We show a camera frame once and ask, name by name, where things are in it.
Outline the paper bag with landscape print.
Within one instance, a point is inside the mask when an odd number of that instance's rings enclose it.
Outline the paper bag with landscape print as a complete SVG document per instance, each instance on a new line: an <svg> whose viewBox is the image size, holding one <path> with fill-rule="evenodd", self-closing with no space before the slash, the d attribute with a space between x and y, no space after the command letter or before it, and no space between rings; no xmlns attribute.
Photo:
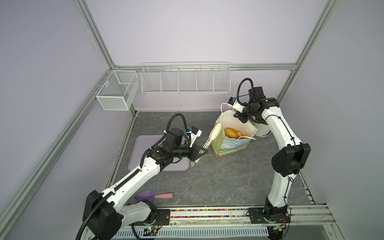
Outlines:
<svg viewBox="0 0 384 240"><path fill-rule="evenodd" d="M223 111L214 127L215 138L211 147L220 158L245 149L255 139L258 129L250 122L243 123L235 117L234 109Z"/></svg>

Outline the round orange fake bun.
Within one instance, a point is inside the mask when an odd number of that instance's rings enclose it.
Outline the round orange fake bun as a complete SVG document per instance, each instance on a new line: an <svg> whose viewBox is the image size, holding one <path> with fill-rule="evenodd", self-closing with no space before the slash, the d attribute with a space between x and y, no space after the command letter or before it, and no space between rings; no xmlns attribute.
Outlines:
<svg viewBox="0 0 384 240"><path fill-rule="evenodd" d="M225 129L225 136L231 139L237 139L239 137L238 132L232 128Z"/></svg>

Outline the fake braided ring bread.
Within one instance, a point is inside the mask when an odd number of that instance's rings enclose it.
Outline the fake braided ring bread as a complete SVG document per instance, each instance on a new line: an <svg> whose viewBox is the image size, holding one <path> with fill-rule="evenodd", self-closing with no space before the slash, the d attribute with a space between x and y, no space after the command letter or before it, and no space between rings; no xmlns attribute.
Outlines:
<svg viewBox="0 0 384 240"><path fill-rule="evenodd" d="M248 139L253 139L253 137L251 137L250 135L243 135L238 137L238 140L248 140Z"/></svg>

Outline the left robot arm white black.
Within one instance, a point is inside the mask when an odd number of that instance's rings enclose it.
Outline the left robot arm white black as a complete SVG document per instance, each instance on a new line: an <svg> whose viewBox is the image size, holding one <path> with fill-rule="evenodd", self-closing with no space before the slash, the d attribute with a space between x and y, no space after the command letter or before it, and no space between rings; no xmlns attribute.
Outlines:
<svg viewBox="0 0 384 240"><path fill-rule="evenodd" d="M101 192L92 191L87 196L83 222L76 239L81 239L88 228L96 240L110 240L121 227L155 221L157 207L149 200L129 206L125 203L148 180L172 164L175 158L187 158L194 162L207 154L207 149L195 144L201 134L202 131L196 127L185 132L177 128L166 130L163 137L143 153L140 164L131 172Z"/></svg>

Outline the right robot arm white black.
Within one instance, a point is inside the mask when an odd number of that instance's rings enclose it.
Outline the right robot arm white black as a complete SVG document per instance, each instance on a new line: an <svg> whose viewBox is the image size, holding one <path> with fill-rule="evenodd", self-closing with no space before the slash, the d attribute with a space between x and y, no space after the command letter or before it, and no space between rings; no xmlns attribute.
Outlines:
<svg viewBox="0 0 384 240"><path fill-rule="evenodd" d="M311 147L294 134L277 100L266 98L262 87L252 87L249 97L249 102L242 104L238 117L242 122L247 120L255 124L267 123L279 146L279 152L272 157L272 167L275 171L272 189L259 216L268 223L279 220L288 223L289 192L293 180L308 159Z"/></svg>

